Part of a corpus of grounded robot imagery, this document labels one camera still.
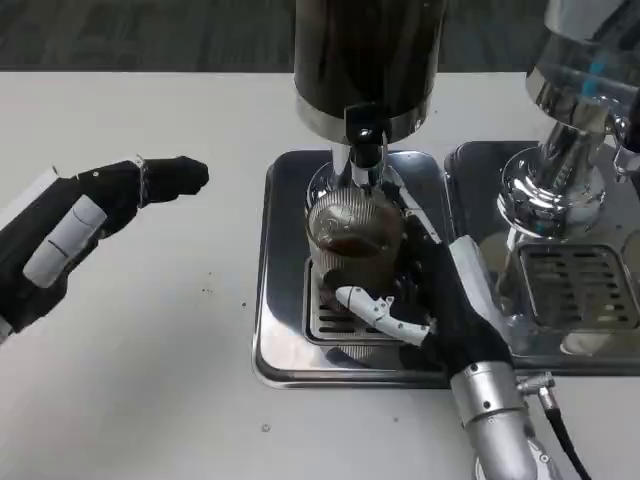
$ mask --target stainless steel tray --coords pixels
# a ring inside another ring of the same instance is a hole
[[[415,347],[378,337],[347,343],[309,334],[304,201],[309,180],[329,161],[329,151],[288,152],[267,174],[253,344],[256,373],[281,387],[446,387],[440,370]],[[452,225],[445,210],[442,172],[433,158],[394,152],[389,163],[447,238]]]
[[[476,241],[495,280],[496,298],[511,310],[511,347],[517,367],[567,375],[638,375],[640,241],[628,248],[633,243],[630,239],[640,232],[640,201],[634,183],[615,183],[613,152],[603,148],[595,165],[605,179],[607,195],[589,234],[546,247],[525,243],[509,257],[510,228],[496,209],[501,172],[515,153],[532,145],[471,142],[447,159],[455,236],[470,235]],[[554,280],[536,273],[540,265],[532,261],[535,252],[557,256],[551,273],[562,278],[557,279],[555,292],[549,293]],[[592,260],[599,264],[587,265]],[[506,281],[499,280],[501,275],[507,275]],[[571,297],[563,299],[562,294]]]

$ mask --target white robotic finger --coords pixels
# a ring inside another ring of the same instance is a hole
[[[80,197],[35,250],[23,275],[40,288],[53,285],[106,219],[107,214],[89,197]]]
[[[405,343],[420,346],[429,334],[427,325],[402,322],[389,314],[393,297],[374,300],[364,289],[349,286],[338,288],[336,299],[375,329]]]
[[[427,233],[431,237],[431,240],[433,240],[433,243],[436,243],[436,244],[442,243],[442,240],[440,239],[438,232],[436,232],[436,229],[431,223],[431,220],[429,220],[429,217],[427,217],[427,214],[424,213],[424,210],[420,207],[420,205],[418,205],[418,202],[416,202],[415,199],[411,196],[411,194],[409,193],[409,190],[407,190],[405,187],[401,187],[400,197],[402,198],[405,205],[407,206],[404,209],[405,216],[413,215],[417,217],[418,220],[420,220],[420,223],[422,224],[424,229],[427,231]]]
[[[489,273],[480,249],[470,236],[465,235],[449,245],[449,251],[456,264],[469,303],[482,318],[498,331],[502,339],[511,345],[507,319],[493,301],[489,288]]]

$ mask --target table surface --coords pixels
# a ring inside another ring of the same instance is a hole
[[[50,164],[184,154],[211,172],[105,240],[0,349],[0,478],[470,478],[448,391],[286,391],[252,372],[264,176],[284,151],[327,147],[289,75],[3,74],[0,104],[0,204]],[[440,161],[549,126],[523,74],[441,74],[431,111],[402,146]],[[563,378],[557,395],[592,477],[637,478],[640,381]],[[534,423],[575,479],[537,406]]]

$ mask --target metal grate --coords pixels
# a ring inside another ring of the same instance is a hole
[[[633,289],[611,248],[528,244],[518,256],[539,325],[597,330],[638,326]]]
[[[305,324],[307,332],[316,342],[331,344],[397,344],[397,340],[379,332],[364,320],[353,315],[335,298],[321,291],[311,262],[305,270],[307,298]]]

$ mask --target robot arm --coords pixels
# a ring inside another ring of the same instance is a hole
[[[505,341],[506,332],[496,318],[499,312],[488,306],[490,301],[482,304],[476,299],[472,305],[468,298],[466,292],[479,287],[470,288],[466,283],[470,280],[464,280],[460,272],[473,270],[473,259],[477,258],[470,247],[473,241],[463,237],[446,246],[404,186],[385,184],[383,189],[404,212],[407,249],[416,265],[410,273],[420,286],[419,303],[428,305],[428,311],[405,305],[393,297],[378,298],[374,292],[357,285],[346,285],[338,271],[327,273],[325,283],[335,289],[336,298],[343,306],[376,329],[418,346],[425,354],[436,352],[463,427],[478,456],[474,478],[561,478],[535,438],[529,420],[525,397],[537,394],[581,478],[588,479],[551,392],[553,379],[544,375],[518,382]]]
[[[69,273],[138,209],[195,195],[208,180],[187,157],[42,174],[0,216],[0,342],[55,307]]]

